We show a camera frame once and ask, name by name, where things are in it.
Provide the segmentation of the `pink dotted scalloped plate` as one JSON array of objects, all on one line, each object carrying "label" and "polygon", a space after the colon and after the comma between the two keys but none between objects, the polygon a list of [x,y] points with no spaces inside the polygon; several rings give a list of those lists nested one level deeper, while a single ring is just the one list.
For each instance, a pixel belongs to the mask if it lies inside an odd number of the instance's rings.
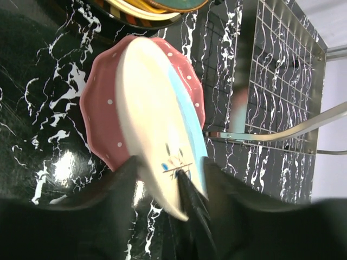
[{"label": "pink dotted scalloped plate", "polygon": [[[120,129],[114,83],[120,56],[134,39],[136,37],[133,35],[125,36],[94,59],[79,101],[89,148],[111,171],[118,169],[130,157]],[[187,57],[166,40],[154,37],[152,41],[167,54],[195,105],[200,125],[204,126],[203,87],[193,66]]]}]

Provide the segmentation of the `cream and blue plate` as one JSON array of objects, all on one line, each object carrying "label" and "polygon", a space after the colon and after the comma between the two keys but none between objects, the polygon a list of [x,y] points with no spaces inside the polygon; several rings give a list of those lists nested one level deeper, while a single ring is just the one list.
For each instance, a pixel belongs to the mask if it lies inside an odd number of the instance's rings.
[{"label": "cream and blue plate", "polygon": [[120,128],[148,192],[173,217],[187,221],[178,189],[183,171],[206,195],[207,149],[193,102],[169,58],[153,40],[133,39],[115,74]]}]

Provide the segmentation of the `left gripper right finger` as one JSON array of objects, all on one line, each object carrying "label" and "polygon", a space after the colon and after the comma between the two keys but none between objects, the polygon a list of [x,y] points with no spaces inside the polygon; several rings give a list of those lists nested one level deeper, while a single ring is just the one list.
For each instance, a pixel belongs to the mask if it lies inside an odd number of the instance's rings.
[{"label": "left gripper right finger", "polygon": [[218,259],[346,259],[346,200],[292,204],[203,159]]}]

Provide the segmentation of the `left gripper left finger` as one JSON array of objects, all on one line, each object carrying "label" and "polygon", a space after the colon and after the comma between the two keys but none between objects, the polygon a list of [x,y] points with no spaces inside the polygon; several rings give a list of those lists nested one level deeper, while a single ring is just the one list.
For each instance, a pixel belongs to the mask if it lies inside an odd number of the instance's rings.
[{"label": "left gripper left finger", "polygon": [[58,204],[1,199],[1,259],[124,259],[139,159]]}]

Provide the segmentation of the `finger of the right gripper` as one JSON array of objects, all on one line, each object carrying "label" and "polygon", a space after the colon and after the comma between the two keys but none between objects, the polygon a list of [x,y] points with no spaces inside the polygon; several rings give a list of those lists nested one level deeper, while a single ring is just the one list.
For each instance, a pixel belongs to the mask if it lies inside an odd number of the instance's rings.
[{"label": "finger of the right gripper", "polygon": [[183,170],[177,171],[179,198],[186,222],[169,217],[173,249],[171,259],[217,259],[205,201]]}]

